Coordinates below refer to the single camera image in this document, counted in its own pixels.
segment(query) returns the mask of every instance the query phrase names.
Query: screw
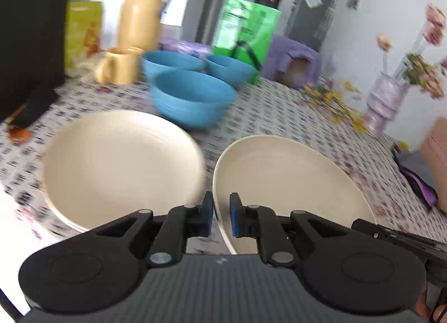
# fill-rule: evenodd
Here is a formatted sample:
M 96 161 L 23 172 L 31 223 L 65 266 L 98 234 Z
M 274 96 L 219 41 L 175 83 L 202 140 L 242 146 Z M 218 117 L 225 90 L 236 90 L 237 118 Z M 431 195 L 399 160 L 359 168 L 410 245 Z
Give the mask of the screw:
M 272 260 L 277 263 L 289 263 L 293 261 L 293 255 L 287 251 L 278 251 L 272 255 Z
M 152 254 L 149 257 L 149 260 L 152 263 L 155 263 L 157 265 L 168 263 L 172 260 L 172 256 L 166 252 L 156 252 L 155 254 Z

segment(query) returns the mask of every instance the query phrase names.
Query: mug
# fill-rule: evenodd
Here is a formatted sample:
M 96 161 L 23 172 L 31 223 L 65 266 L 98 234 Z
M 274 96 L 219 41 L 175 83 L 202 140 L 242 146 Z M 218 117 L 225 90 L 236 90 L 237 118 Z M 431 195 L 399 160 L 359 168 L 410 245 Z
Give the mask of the mug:
M 137 47 L 112 47 L 95 69 L 99 83 L 133 84 L 140 74 L 140 57 L 143 50 Z

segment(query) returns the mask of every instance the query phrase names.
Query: pink vase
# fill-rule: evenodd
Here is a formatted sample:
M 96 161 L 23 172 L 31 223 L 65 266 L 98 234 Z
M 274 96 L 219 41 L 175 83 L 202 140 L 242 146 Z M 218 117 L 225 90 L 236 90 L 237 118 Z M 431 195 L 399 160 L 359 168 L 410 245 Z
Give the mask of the pink vase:
M 376 80 L 368 96 L 365 128 L 374 137 L 383 134 L 388 122 L 394 120 L 408 92 L 410 84 L 384 73 Z

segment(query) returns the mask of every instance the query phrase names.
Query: plate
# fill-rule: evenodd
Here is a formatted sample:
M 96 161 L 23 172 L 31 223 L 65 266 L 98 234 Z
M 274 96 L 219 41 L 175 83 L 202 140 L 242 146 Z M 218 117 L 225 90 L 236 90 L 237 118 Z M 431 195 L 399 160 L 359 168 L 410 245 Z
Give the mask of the plate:
M 218 225 L 233 254 L 257 253 L 256 241 L 232 236 L 229 196 L 244 206 L 272 208 L 278 216 L 305 210 L 351 227 L 357 218 L 376 223 L 363 194 L 346 174 L 319 152 L 279 136 L 249 136 L 220 156 L 213 176 Z
M 197 204 L 204 182 L 203 155 L 191 136 L 137 111 L 94 113 L 65 127 L 43 167 L 50 208 L 81 232 L 139 209 L 164 215 Z

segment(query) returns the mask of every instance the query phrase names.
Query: yellow thermos jug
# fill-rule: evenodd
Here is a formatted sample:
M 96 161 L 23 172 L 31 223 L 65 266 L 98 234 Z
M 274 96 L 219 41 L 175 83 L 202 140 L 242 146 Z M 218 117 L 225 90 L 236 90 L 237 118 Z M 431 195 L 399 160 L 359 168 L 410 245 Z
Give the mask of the yellow thermos jug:
M 119 47 L 137 47 L 144 51 L 158 49 L 160 18 L 171 0 L 124 0 L 118 28 Z

